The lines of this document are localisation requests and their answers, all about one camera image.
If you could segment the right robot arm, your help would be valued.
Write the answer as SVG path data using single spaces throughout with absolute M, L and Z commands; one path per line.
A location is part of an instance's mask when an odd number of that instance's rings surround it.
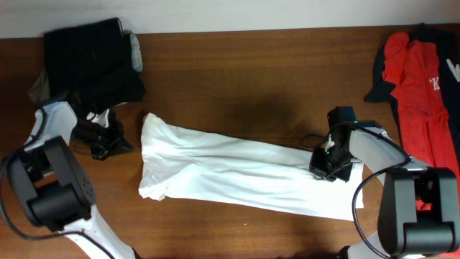
M 350 106 L 328 114 L 329 131 L 315 147 L 309 170 L 318 180 L 349 181 L 351 167 L 372 174 L 355 189 L 351 214 L 360 243 L 343 247 L 339 258 L 429 258 L 459 249 L 459 189 L 455 173 L 431 167 L 393 142 L 376 121 L 359 121 Z M 361 190 L 383 177 L 377 232 L 365 236 L 357 218 Z

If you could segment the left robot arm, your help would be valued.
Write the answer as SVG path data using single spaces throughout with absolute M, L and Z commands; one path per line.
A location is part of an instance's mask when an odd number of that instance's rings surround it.
M 66 101 L 45 104 L 35 112 L 28 140 L 3 162 L 1 179 L 9 182 L 26 218 L 47 235 L 27 234 L 5 209 L 8 227 L 25 240 L 66 237 L 90 258 L 138 258 L 105 222 L 96 206 L 96 192 L 69 148 L 78 118 Z

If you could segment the white robot print t-shirt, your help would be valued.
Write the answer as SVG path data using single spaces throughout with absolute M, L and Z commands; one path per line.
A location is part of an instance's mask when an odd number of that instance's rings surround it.
M 313 217 L 351 220 L 351 199 L 362 181 L 321 181 L 308 170 L 308 151 L 242 140 L 143 119 L 139 195 L 253 206 Z

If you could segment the black garment with white letters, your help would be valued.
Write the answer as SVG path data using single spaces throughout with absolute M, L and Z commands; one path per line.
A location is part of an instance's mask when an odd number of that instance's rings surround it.
M 455 151 L 459 151 L 459 82 L 447 63 L 450 60 L 454 65 L 459 64 L 459 44 L 454 33 L 444 29 L 435 29 L 425 24 L 420 24 L 416 29 L 409 33 L 411 41 L 419 40 L 436 45 L 438 58 L 440 60 L 439 76 L 441 81 L 441 95 L 443 104 L 449 115 L 449 129 L 454 143 Z M 375 56 L 372 88 L 364 97 L 366 102 L 379 103 L 388 102 L 391 104 L 392 114 L 396 122 L 399 121 L 397 115 L 397 101 L 391 96 L 391 91 L 395 85 L 383 80 L 382 72 L 385 69 L 384 47 L 381 47 Z

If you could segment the red t-shirt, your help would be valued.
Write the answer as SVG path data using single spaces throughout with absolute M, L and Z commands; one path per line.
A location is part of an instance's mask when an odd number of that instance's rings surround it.
M 441 96 L 440 61 L 436 45 L 410 40 L 406 32 L 391 35 L 384 46 L 382 79 L 395 85 L 403 148 L 433 167 L 459 166 L 449 129 L 449 114 Z

